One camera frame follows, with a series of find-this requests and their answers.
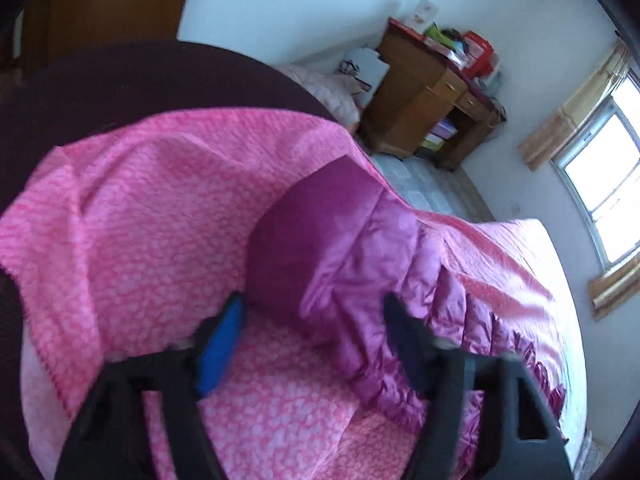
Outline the magenta quilted down jacket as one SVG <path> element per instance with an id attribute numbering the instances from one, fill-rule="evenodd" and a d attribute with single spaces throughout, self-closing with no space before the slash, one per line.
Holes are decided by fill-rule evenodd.
<path id="1" fill-rule="evenodd" d="M 258 221 L 245 292 L 318 348 L 359 399 L 321 479 L 398 478 L 424 423 L 427 405 L 387 340 L 390 293 L 465 351 L 517 353 L 552 413 L 562 411 L 554 298 L 514 226 L 416 211 L 348 157 L 295 183 Z"/>

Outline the pink patterned bed sheet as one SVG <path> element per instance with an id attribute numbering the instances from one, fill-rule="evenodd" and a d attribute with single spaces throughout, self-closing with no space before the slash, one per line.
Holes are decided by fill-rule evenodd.
<path id="1" fill-rule="evenodd" d="M 321 479 L 359 399 L 318 348 L 250 304 L 245 282 L 258 221 L 343 157 L 406 203 L 344 128 L 288 110 L 184 110 L 52 148 L 1 217 L 1 266 L 25 315 L 28 447 L 44 478 L 106 358 L 165 349 L 238 290 L 246 324 L 221 386 L 201 400 L 208 435 L 232 479 Z M 538 220 L 492 223 L 514 226 L 552 292 L 566 389 L 553 415 L 576 457 L 586 363 L 559 256 Z"/>

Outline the white printed paper bag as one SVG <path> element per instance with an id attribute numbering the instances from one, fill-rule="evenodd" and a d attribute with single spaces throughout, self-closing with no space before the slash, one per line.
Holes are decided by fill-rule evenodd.
<path id="1" fill-rule="evenodd" d="M 372 96 L 389 70 L 390 66 L 381 60 L 377 50 L 352 48 L 343 55 L 336 71 L 355 78 L 363 91 Z"/>

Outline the right beige curtain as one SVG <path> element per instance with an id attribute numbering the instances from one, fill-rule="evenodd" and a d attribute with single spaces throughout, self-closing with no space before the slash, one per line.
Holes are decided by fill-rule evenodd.
<path id="1" fill-rule="evenodd" d="M 588 295 L 592 304 L 592 315 L 602 320 L 639 292 L 640 254 L 636 249 L 615 266 L 609 268 L 588 283 Z"/>

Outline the white card on desk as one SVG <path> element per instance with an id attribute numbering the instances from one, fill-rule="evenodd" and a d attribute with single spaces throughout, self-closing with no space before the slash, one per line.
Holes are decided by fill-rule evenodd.
<path id="1" fill-rule="evenodd" d="M 414 9 L 404 19 L 408 29 L 424 36 L 427 29 L 435 23 L 439 7 L 430 0 L 420 0 Z"/>

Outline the red box on desk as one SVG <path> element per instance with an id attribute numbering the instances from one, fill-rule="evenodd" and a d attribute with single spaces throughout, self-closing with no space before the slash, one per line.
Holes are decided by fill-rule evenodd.
<path id="1" fill-rule="evenodd" d="M 499 68 L 500 58 L 488 40 L 467 30 L 462 38 L 465 43 L 466 64 L 463 73 L 470 79 L 489 78 Z"/>

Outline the beige curtain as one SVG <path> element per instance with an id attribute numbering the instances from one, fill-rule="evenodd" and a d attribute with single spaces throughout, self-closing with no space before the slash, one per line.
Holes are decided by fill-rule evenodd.
<path id="1" fill-rule="evenodd" d="M 630 66 L 631 52 L 617 39 L 594 72 L 518 147 L 531 172 L 550 162 L 578 135 L 598 106 L 623 82 Z"/>
<path id="2" fill-rule="evenodd" d="M 592 304 L 592 315 L 602 320 L 639 292 L 640 254 L 636 249 L 615 266 L 609 268 L 588 283 L 588 295 Z"/>

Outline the brown wooden desk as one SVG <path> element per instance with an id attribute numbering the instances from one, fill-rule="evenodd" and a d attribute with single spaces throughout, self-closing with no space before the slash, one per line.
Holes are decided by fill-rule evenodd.
<path id="1" fill-rule="evenodd" d="M 376 52 L 390 69 L 357 130 L 370 152 L 412 156 L 448 120 L 454 134 L 428 157 L 437 167 L 454 171 L 506 122 L 498 101 L 484 96 L 445 55 L 394 18 L 387 21 Z"/>

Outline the green item on desk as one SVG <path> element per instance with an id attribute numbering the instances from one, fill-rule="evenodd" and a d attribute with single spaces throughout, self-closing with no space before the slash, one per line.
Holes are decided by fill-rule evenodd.
<path id="1" fill-rule="evenodd" d="M 449 50 L 465 51 L 464 40 L 457 29 L 439 28 L 435 23 L 432 23 L 429 28 L 425 29 L 424 36 L 437 41 Z"/>

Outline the pink quilted blanket on floor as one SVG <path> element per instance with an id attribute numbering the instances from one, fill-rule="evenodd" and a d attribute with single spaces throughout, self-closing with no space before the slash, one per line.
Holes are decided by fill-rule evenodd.
<path id="1" fill-rule="evenodd" d="M 357 98 L 362 88 L 354 77 L 324 74 L 292 64 L 275 65 L 274 68 L 314 96 L 350 134 L 356 132 L 361 115 Z"/>

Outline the brown wooden wardrobe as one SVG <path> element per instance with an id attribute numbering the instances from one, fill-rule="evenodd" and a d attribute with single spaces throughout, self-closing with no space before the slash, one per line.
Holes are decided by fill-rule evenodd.
<path id="1" fill-rule="evenodd" d="M 24 0 L 10 14 L 25 75 L 108 44 L 174 39 L 186 0 Z"/>

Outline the left beige curtain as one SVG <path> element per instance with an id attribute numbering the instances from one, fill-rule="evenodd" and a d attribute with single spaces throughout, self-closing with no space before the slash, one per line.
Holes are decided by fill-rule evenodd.
<path id="1" fill-rule="evenodd" d="M 531 172 L 550 162 L 578 135 L 598 106 L 623 82 L 630 66 L 631 52 L 617 39 L 594 72 L 518 147 Z"/>

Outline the window with white frame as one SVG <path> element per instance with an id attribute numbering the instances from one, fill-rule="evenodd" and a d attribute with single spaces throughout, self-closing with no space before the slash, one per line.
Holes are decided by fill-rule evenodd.
<path id="1" fill-rule="evenodd" d="M 639 248 L 639 75 L 631 72 L 554 156 L 596 248 L 615 266 Z"/>

